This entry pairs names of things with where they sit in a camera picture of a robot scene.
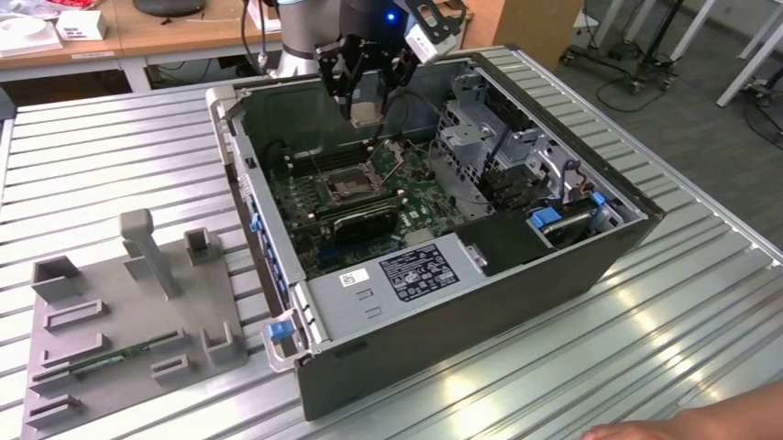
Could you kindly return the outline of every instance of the slotted metal surface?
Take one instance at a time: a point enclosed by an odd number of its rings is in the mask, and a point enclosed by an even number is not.
[[[577,300],[309,423],[261,346],[269,315],[203,89],[27,107],[7,121],[0,208],[0,440],[23,419],[37,259],[125,253],[114,217],[154,210],[159,243],[195,226],[227,247],[249,364],[58,438],[575,438],[783,375],[780,251],[525,54],[485,55],[670,212]]]

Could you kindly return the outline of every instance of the rolling stand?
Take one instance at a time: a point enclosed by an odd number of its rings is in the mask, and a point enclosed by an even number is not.
[[[658,27],[658,31],[648,51],[644,51],[636,43],[630,41],[621,41],[609,51],[608,55],[602,56],[600,53],[600,48],[596,46],[596,44],[593,44],[592,41],[589,49],[583,49],[575,46],[569,48],[569,52],[565,56],[565,63],[570,64],[575,57],[585,57],[597,64],[622,71],[629,78],[629,92],[632,94],[640,94],[646,85],[661,75],[664,75],[664,81],[661,82],[660,87],[665,91],[669,90],[673,87],[674,78],[677,77],[674,73],[674,64],[677,63],[677,60],[673,60],[669,57],[668,60],[661,60],[658,58],[658,49],[661,48],[661,43],[669,33],[670,27],[673,26],[674,17],[680,12],[684,3],[685,0],[677,0],[672,5],[668,15]],[[640,58],[642,56],[642,60],[640,61],[634,72],[632,72],[622,63],[622,60],[626,58],[626,54],[629,53],[629,45],[634,45],[636,57]]]

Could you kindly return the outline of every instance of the caster wheel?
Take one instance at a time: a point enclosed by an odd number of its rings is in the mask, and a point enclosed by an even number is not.
[[[633,82],[632,83],[632,94],[641,94],[645,88],[645,84],[642,82]]]
[[[563,64],[566,64],[567,66],[570,66],[574,63],[574,52],[571,52],[570,50],[566,52],[566,55],[563,55],[563,58],[561,59],[563,61]]]
[[[668,90],[670,90],[673,88],[673,84],[674,84],[674,77],[668,76],[666,79],[664,80],[664,83],[661,84],[661,90],[664,90],[666,92]]]

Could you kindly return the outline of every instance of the power supply label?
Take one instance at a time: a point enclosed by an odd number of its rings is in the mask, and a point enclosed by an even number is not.
[[[381,268],[398,298],[406,303],[461,280],[437,245],[425,246],[381,261]]]

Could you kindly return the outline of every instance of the white label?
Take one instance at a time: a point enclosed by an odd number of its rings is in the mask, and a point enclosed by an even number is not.
[[[105,58],[105,57],[114,57],[114,52],[111,50],[106,52],[87,52],[87,53],[75,53],[71,55],[74,60],[86,60],[89,58]]]
[[[353,286],[354,284],[359,284],[367,280],[370,280],[370,274],[367,273],[366,269],[354,270],[353,272],[341,275],[341,282],[343,282],[343,287]]]

